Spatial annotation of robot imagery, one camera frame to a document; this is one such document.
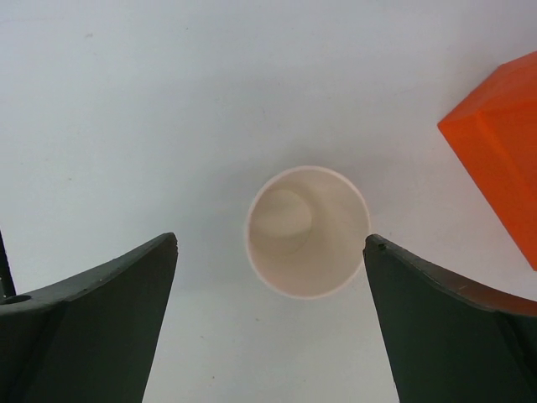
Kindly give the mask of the single brown paper cup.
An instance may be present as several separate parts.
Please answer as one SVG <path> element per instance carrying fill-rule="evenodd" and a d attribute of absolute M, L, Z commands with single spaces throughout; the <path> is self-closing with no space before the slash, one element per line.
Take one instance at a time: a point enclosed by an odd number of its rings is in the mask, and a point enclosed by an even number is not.
<path fill-rule="evenodd" d="M 364 266 L 371 219 L 362 193 L 344 175 L 302 165 L 267 181 L 244 225 L 245 251 L 271 290 L 300 300 L 329 296 Z"/>

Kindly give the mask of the orange paper bag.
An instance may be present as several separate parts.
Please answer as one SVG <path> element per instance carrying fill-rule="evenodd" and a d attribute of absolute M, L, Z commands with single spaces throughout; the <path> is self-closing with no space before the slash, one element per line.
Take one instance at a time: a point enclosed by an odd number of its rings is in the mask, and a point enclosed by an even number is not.
<path fill-rule="evenodd" d="M 438 128 L 535 267 L 536 54 L 500 65 Z"/>

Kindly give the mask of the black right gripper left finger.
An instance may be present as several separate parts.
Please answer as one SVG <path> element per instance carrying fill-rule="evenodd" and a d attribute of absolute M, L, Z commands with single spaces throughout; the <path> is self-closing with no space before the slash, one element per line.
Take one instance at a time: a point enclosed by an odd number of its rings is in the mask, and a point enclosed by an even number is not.
<path fill-rule="evenodd" d="M 164 233 L 24 294 L 3 259 L 2 401 L 142 401 L 177 259 L 176 236 Z"/>

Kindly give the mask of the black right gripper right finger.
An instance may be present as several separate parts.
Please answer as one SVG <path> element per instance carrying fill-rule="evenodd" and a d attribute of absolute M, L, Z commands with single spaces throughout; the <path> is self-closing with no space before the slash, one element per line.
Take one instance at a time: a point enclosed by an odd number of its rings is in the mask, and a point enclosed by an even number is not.
<path fill-rule="evenodd" d="M 401 402 L 534 402 L 536 303 L 377 234 L 363 250 Z"/>

